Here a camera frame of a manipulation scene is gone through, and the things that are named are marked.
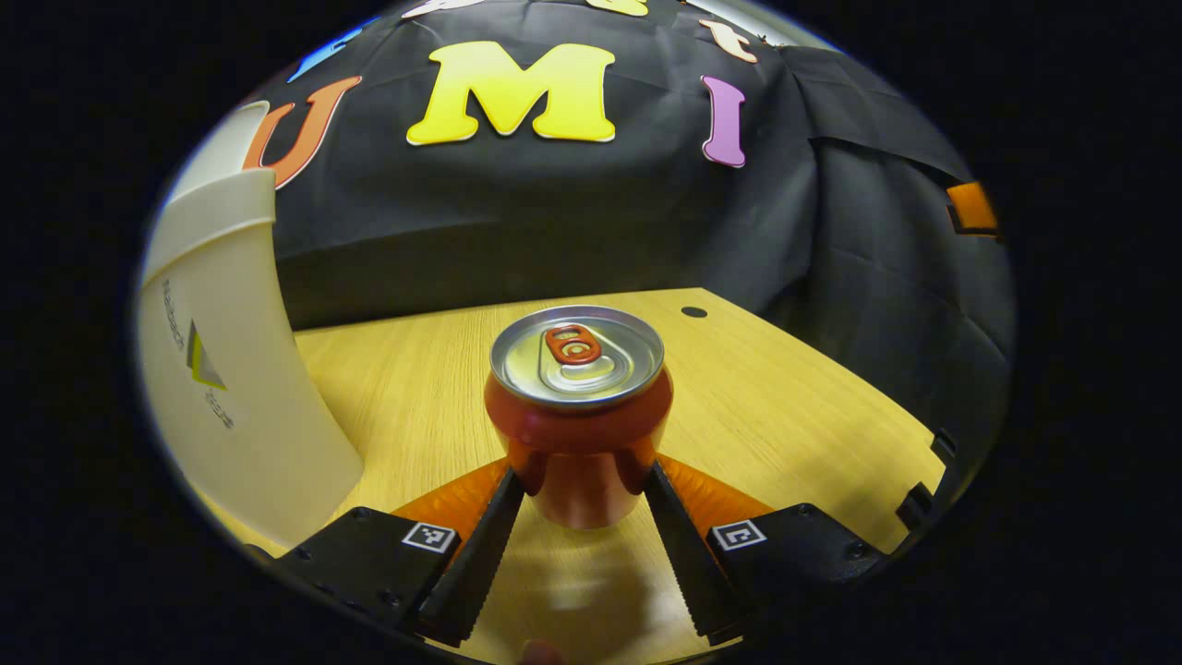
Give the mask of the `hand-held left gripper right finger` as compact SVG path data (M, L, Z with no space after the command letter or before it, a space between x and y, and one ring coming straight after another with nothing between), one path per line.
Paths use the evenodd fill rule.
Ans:
M694 628L713 646L811 617L889 559L819 506L772 509L671 457L654 463L645 497Z

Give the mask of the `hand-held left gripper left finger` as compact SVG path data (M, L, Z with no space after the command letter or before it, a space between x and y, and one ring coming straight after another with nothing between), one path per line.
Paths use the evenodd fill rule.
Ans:
M267 571L381 630L459 647L483 609L525 496L507 459L392 511L355 508L271 556Z

